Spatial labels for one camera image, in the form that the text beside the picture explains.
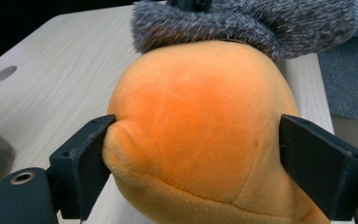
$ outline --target table surface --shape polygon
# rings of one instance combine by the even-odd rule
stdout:
[[[131,9],[55,17],[0,57],[0,71],[17,66],[0,81],[0,135],[16,154],[11,172],[48,168],[54,150],[89,120],[105,115],[121,73],[140,56],[132,47]],[[301,116],[333,132],[317,55],[278,65]],[[151,222],[125,201],[109,178],[87,223]]]

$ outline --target screw hole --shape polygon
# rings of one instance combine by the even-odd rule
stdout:
[[[351,151],[347,151],[347,152],[348,152],[348,155],[349,155],[350,157],[355,158],[355,159],[358,159],[358,154],[353,153],[353,152],[351,152]]]
[[[21,185],[32,180],[34,178],[34,172],[25,172],[11,178],[10,183],[12,185]]]
[[[7,68],[4,68],[0,71],[0,81],[6,79],[7,77],[10,77],[13,75],[14,72],[16,72],[17,66],[9,66]]]

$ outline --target plush toy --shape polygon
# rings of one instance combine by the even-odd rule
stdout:
[[[147,53],[116,85],[108,113],[117,122],[103,148],[123,196],[157,223],[329,223],[280,163],[281,114],[299,116],[271,60],[281,56],[246,39],[182,39],[170,46],[176,42],[163,37],[181,39],[181,33],[151,37],[160,35],[156,29],[167,31],[164,25],[149,25],[148,36],[137,33],[136,24],[145,19],[137,17],[138,9],[135,40],[147,40],[147,48],[138,49]]]

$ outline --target orange plush toy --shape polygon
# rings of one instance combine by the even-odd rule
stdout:
[[[274,62],[245,44],[154,49],[113,92],[103,159],[157,223],[329,223],[280,162],[281,114],[298,116]]]

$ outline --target gray plush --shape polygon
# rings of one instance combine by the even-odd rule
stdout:
[[[135,48],[235,40],[273,60],[318,52],[348,40],[358,27],[358,0],[213,0],[208,13],[157,2],[135,3]]]

